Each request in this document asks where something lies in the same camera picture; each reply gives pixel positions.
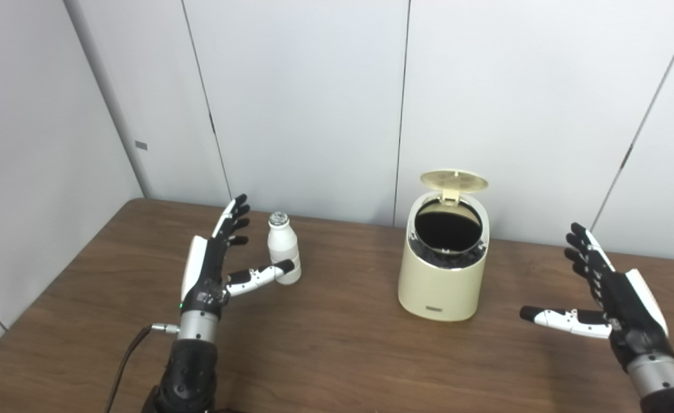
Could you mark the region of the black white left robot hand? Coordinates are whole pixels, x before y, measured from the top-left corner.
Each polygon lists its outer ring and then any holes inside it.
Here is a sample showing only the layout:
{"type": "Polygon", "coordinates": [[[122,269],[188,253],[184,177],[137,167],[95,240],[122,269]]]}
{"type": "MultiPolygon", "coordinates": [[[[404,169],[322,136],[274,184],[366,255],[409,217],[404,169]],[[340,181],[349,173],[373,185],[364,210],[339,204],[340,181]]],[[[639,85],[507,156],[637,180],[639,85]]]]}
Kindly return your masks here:
{"type": "Polygon", "coordinates": [[[221,315],[233,296],[252,292],[293,272],[297,265],[292,259],[224,274],[227,252],[232,247],[244,246],[248,237],[237,235],[237,230],[250,224],[247,213],[247,195],[232,199],[220,214],[210,237],[195,236],[190,244],[182,281],[180,312],[208,312],[221,315]]]}

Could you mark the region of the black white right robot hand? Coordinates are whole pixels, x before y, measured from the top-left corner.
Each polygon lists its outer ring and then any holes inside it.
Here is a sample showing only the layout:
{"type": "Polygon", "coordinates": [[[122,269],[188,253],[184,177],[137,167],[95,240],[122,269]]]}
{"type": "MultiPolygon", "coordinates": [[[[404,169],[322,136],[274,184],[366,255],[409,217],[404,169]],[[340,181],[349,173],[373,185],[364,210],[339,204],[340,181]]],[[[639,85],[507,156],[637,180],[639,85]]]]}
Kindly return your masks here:
{"type": "Polygon", "coordinates": [[[609,340],[624,371],[639,357],[674,359],[669,329],[659,304],[638,270],[619,272],[588,228],[573,222],[565,257],[589,286],[598,310],[523,306],[523,321],[570,334],[609,340]]]}

